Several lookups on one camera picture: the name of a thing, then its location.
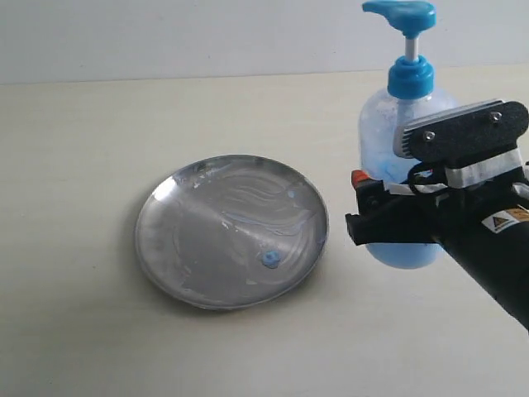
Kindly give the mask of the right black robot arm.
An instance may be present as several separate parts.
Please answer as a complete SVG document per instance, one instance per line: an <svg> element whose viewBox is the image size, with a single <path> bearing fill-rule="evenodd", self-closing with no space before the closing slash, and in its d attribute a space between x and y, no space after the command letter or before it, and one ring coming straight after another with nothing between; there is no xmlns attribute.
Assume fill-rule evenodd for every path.
<svg viewBox="0 0 529 397"><path fill-rule="evenodd" d="M528 325L528 168L523 165L473 188L424 180L391 194L362 170L351 174L359 212L346 214L357 246L441 247L509 315Z"/></svg>

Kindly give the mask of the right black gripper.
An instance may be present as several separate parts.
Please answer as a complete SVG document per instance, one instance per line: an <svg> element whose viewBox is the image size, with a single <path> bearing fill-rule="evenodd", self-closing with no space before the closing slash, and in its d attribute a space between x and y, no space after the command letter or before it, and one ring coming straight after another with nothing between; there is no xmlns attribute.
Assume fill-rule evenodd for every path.
<svg viewBox="0 0 529 397"><path fill-rule="evenodd" d="M441 182L441 170L420 164L401 184L385 184L351 171L357 213L346 229L357 245L528 246L528 167L525 164L458 189Z"/></svg>

